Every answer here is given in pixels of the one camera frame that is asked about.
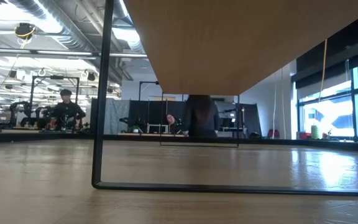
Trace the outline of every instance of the man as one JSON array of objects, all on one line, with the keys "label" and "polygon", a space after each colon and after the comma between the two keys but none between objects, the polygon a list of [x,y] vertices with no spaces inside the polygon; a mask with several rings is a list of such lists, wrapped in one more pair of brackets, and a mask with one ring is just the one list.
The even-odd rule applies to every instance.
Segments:
[{"label": "man", "polygon": [[85,112],[76,103],[71,102],[71,91],[64,89],[60,92],[63,102],[58,103],[53,110],[53,116],[56,117],[56,130],[61,131],[63,124],[67,124],[67,119],[74,117],[75,119],[82,119],[85,117]]}]

